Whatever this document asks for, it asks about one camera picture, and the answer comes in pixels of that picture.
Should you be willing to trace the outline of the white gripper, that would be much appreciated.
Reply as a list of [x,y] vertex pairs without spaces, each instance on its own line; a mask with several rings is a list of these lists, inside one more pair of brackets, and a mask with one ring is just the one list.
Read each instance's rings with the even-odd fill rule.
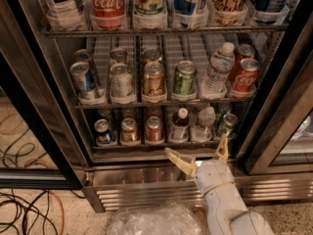
[[223,133],[220,138],[214,159],[202,162],[198,170],[195,158],[183,155],[168,147],[164,149],[164,152],[169,160],[186,175],[195,177],[195,183],[203,195],[206,195],[209,191],[218,186],[235,181],[226,163],[229,157],[229,150],[228,137],[225,133]]

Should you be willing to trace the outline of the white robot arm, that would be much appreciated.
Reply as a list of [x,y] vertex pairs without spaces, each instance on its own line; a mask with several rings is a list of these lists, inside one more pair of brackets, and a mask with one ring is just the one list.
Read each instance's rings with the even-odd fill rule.
[[249,211],[227,164],[228,137],[222,134],[214,157],[196,164],[196,159],[165,148],[166,156],[185,174],[194,178],[207,205],[210,235],[275,235],[264,217]]

